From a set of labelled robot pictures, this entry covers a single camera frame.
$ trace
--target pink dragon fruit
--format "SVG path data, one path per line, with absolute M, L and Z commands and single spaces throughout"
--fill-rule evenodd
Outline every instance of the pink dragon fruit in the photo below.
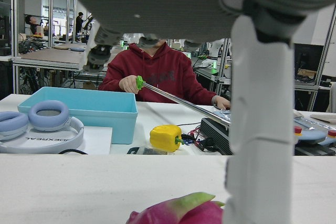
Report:
M 224 204 L 214 195 L 193 193 L 132 212 L 126 224 L 221 224 Z

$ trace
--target headphones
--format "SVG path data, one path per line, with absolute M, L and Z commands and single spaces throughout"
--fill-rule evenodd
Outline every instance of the headphones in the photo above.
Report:
M 60 113 L 53 116 L 39 115 L 38 113 L 42 111 Z M 39 131 L 51 132 L 72 127 L 78 134 L 69 140 L 41 147 L 14 147 L 2 142 L 12 140 L 25 133 L 29 122 Z M 83 134 L 83 123 L 75 117 L 69 117 L 68 107 L 60 101 L 46 100 L 36 103 L 30 108 L 28 116 L 20 112 L 0 112 L 0 153 L 57 154 L 66 149 L 76 149 L 80 146 Z

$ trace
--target hoodie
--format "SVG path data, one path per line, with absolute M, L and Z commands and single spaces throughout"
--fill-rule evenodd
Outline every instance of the hoodie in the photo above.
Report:
M 191 60 L 182 52 L 164 43 L 153 57 L 130 44 L 129 50 L 119 54 L 108 64 L 108 70 L 99 90 L 119 91 L 119 81 L 127 76 L 142 76 L 148 84 L 199 105 L 212 105 L 216 95 L 203 88 L 196 80 Z M 137 101 L 174 103 L 172 100 L 143 88 L 135 95 Z

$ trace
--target person in background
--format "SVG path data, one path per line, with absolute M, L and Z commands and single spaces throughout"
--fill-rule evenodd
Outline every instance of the person in background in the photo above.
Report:
M 32 15 L 27 15 L 25 17 L 25 22 L 26 24 L 30 25 L 30 31 L 33 33 L 33 35 L 37 33 L 37 26 L 41 26 L 41 24 L 37 23 L 37 19 Z
M 81 29 L 82 29 L 82 24 L 84 22 L 84 20 L 82 19 L 83 18 L 83 13 L 82 12 L 79 12 L 78 13 L 78 16 L 76 18 L 76 25 L 75 25 L 75 32 L 76 34 L 80 33 L 81 32 Z
M 229 109 L 230 102 L 206 90 L 196 80 L 191 60 L 182 52 L 171 49 L 165 40 L 152 48 L 129 44 L 129 50 L 117 54 L 99 90 L 134 93 L 137 101 L 174 103 L 172 100 L 143 88 L 137 89 L 136 77 L 163 91 L 198 105 L 217 105 Z

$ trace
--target monitor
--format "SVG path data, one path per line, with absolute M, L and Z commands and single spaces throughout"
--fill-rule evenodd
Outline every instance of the monitor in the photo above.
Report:
M 295 79 L 302 82 L 313 82 L 319 68 L 323 46 L 310 44 L 294 44 Z

